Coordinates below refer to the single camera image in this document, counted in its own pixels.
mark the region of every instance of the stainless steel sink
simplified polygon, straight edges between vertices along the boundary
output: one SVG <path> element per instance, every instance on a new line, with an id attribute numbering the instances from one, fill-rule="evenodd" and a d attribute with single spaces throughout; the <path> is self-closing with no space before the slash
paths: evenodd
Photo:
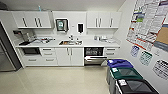
<path id="1" fill-rule="evenodd" d="M 59 45 L 81 45 L 82 41 L 61 41 Z"/>

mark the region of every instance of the dishwasher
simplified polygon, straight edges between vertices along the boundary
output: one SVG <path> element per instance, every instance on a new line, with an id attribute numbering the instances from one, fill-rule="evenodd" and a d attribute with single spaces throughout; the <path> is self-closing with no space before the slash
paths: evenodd
<path id="1" fill-rule="evenodd" d="M 99 65 L 107 59 L 103 56 L 104 47 L 84 47 L 84 64 L 85 66 Z"/>

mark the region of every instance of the refrigerator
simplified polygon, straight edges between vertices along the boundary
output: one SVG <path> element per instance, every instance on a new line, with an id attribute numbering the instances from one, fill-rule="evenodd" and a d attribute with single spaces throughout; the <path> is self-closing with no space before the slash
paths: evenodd
<path id="1" fill-rule="evenodd" d="M 0 72 L 17 71 L 22 67 L 0 22 Z"/>

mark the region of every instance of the trash bin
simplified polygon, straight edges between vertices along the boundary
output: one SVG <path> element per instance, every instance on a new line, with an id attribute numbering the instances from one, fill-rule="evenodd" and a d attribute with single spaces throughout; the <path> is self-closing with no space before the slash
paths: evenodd
<path id="1" fill-rule="evenodd" d="M 159 94 L 144 79 L 121 79 L 116 81 L 114 94 Z"/>
<path id="2" fill-rule="evenodd" d="M 110 85 L 110 68 L 116 68 L 116 67 L 129 67 L 133 68 L 133 65 L 128 62 L 127 60 L 123 59 L 113 59 L 113 60 L 108 60 L 107 61 L 107 76 L 106 76 L 106 81 L 108 85 Z"/>
<path id="3" fill-rule="evenodd" d="M 115 82 L 118 79 L 143 79 L 143 77 L 134 68 L 111 68 L 110 73 L 110 94 L 114 94 Z"/>

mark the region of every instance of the white floor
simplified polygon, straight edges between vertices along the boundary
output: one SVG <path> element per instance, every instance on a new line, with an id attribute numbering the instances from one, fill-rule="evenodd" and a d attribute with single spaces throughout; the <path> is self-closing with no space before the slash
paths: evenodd
<path id="1" fill-rule="evenodd" d="M 26 67 L 0 72 L 0 94 L 109 94 L 106 67 Z"/>

